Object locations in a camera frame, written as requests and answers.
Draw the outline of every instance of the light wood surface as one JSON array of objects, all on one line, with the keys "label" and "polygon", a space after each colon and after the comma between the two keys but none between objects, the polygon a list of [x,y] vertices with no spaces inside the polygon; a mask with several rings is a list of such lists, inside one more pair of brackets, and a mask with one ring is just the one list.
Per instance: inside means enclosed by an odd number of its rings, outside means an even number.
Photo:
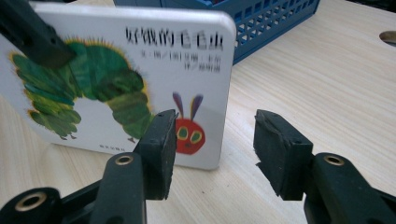
[{"label": "light wood surface", "polygon": [[[396,195],[396,48],[378,37],[387,30],[396,30],[394,13],[321,0],[316,15],[235,65],[219,169],[175,167],[168,200],[148,201],[148,223],[306,222],[303,203],[276,197],[255,165],[257,109]],[[42,141],[0,97],[0,206],[37,187],[66,196],[100,179],[109,158]]]}]

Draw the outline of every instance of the blue basket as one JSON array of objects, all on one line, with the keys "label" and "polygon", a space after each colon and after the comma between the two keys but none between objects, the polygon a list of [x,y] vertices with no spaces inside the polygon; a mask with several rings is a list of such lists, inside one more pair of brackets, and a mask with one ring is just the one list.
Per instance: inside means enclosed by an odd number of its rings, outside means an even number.
[{"label": "blue basket", "polygon": [[116,6],[221,10],[235,21],[233,63],[311,17],[319,0],[114,0]]}]

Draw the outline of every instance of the caterpillar illustration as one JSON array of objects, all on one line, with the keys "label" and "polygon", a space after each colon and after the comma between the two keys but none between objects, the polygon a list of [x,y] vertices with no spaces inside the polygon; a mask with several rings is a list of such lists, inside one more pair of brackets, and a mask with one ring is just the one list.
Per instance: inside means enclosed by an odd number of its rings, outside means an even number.
[{"label": "caterpillar illustration", "polygon": [[66,44],[77,56],[59,69],[40,66],[19,53],[10,55],[34,108],[28,110],[30,118],[63,140],[68,135],[74,139],[81,122],[74,102],[85,97],[107,104],[129,140],[140,139],[154,117],[140,74],[104,41],[75,39]]},{"label": "caterpillar illustration", "polygon": [[191,115],[189,119],[184,119],[183,104],[180,95],[177,92],[174,92],[173,98],[181,116],[180,119],[176,120],[177,152],[192,155],[205,143],[204,129],[198,123],[193,121],[204,96],[197,95],[192,99]]}]

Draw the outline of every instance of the caterpillar eye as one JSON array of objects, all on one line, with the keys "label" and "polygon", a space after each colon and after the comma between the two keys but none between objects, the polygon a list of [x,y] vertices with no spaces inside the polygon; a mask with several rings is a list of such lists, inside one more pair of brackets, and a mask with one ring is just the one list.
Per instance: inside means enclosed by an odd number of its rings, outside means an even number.
[{"label": "caterpillar eye", "polygon": [[191,142],[193,144],[197,144],[202,139],[202,133],[199,131],[194,131],[191,135]]},{"label": "caterpillar eye", "polygon": [[189,136],[189,130],[186,127],[182,126],[178,129],[178,131],[177,131],[178,139],[186,140],[188,136]]}]

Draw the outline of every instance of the tabletop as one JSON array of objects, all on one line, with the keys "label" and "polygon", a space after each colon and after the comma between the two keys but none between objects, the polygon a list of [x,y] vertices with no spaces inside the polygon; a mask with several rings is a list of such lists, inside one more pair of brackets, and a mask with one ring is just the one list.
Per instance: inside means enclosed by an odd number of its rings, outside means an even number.
[{"label": "tabletop", "polygon": [[[257,109],[396,195],[396,48],[379,37],[395,30],[395,13],[321,0],[313,17],[236,64],[219,168],[176,166],[168,200],[147,201],[148,223],[306,223],[303,202],[276,197],[256,166]],[[0,206],[38,187],[64,197],[100,179],[110,157],[44,142],[0,96]]]}]

